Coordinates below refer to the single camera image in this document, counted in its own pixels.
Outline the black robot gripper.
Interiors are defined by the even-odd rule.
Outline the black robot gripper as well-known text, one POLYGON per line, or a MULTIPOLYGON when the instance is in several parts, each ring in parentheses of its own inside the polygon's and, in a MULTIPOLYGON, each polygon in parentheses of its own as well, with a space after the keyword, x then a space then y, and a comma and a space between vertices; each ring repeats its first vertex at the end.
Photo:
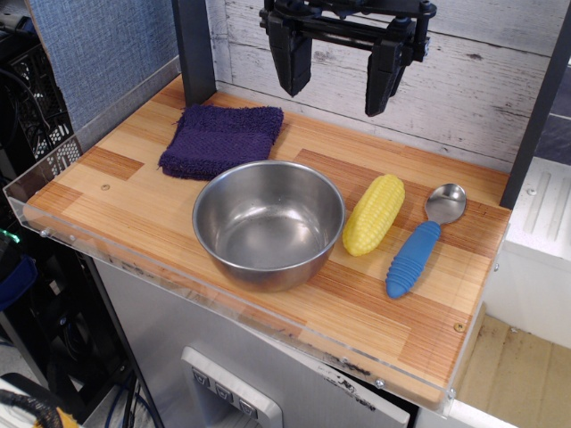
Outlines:
POLYGON ((385 111, 404 69, 424 60, 435 15, 430 1, 265 1, 260 26, 292 97, 310 81, 313 41, 370 51, 365 112, 373 117, 385 111))

